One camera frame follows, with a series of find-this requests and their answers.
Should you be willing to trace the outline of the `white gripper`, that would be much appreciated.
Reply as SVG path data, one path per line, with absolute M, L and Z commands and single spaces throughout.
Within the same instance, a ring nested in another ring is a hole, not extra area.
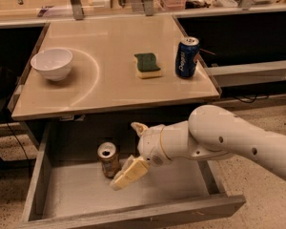
M 110 183 L 110 187 L 115 191 L 124 189 L 145 176 L 149 172 L 150 165 L 159 167 L 171 163 L 161 145 L 161 133 L 164 125 L 149 128 L 143 123 L 132 122 L 131 126 L 139 136 L 137 150 L 141 156 L 129 156 L 125 161 L 122 169 Z

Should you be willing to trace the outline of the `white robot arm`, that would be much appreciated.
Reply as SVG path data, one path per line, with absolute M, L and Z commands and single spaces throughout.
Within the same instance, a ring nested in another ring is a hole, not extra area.
M 286 135 L 266 131 L 221 107 L 203 105 L 186 121 L 148 127 L 134 122 L 139 156 L 130 156 L 111 182 L 120 190 L 145 176 L 152 166 L 174 160 L 243 156 L 286 181 Z

